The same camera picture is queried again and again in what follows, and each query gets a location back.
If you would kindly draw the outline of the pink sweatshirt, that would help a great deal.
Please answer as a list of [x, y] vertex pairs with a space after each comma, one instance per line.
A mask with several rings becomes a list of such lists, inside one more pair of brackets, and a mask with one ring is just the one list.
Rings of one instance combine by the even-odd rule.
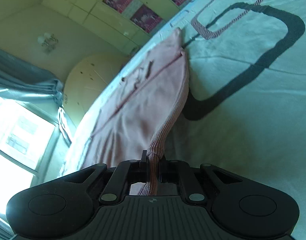
[[189, 91], [182, 31], [174, 31], [149, 50], [109, 97], [91, 133], [82, 168], [96, 163], [115, 167], [147, 151], [149, 179], [137, 192], [155, 195], [157, 165], [167, 135], [182, 112]]

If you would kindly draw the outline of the patterned light blue bedsheet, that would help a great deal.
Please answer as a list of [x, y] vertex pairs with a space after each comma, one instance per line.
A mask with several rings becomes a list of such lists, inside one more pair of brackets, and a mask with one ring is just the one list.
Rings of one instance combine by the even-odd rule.
[[192, 0], [94, 101], [60, 175], [81, 168], [101, 106], [175, 28], [190, 92], [166, 157], [210, 163], [286, 192], [300, 209], [292, 235], [306, 239], [306, 0]]

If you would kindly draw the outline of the cream wooden headboard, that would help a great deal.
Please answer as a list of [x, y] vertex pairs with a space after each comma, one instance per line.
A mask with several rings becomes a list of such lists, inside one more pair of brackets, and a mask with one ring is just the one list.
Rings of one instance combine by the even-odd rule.
[[125, 55], [95, 53], [72, 69], [64, 86], [63, 106], [75, 126], [127, 62]]

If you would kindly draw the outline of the bright window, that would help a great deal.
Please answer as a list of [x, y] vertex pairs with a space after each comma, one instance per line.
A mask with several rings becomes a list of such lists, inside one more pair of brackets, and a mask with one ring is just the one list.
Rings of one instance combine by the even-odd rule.
[[13, 195], [42, 181], [57, 136], [54, 122], [0, 98], [0, 216]]

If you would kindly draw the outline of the lower left purple poster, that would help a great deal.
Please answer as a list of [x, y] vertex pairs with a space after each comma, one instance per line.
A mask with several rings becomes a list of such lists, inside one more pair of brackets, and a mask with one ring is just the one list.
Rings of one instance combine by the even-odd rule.
[[154, 11], [148, 8], [146, 5], [142, 5], [130, 18], [130, 20], [144, 30], [146, 33], [153, 31], [159, 23], [162, 22], [162, 18]]

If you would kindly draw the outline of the blue grey curtain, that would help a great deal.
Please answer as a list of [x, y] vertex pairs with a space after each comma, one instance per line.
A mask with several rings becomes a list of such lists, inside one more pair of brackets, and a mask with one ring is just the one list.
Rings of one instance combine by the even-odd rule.
[[52, 72], [0, 49], [0, 97], [28, 103], [56, 104], [60, 132], [70, 146], [72, 135], [65, 120], [63, 88], [63, 83]]

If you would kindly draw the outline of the cream glossy wardrobe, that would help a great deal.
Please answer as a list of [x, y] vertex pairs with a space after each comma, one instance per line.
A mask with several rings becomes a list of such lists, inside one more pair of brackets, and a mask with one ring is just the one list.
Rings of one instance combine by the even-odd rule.
[[[131, 55], [191, 1], [186, 0], [178, 6], [172, 0], [133, 0], [121, 14], [103, 0], [43, 0], [42, 4], [82, 25], [124, 54]], [[142, 5], [162, 18], [150, 33], [130, 20]]]

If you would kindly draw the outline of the wall lamp with two shades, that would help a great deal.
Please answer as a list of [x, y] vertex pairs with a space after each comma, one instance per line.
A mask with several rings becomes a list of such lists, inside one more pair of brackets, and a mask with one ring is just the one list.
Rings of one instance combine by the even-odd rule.
[[59, 41], [54, 34], [44, 33], [42, 36], [37, 38], [37, 42], [43, 48], [43, 52], [49, 54], [56, 48]]

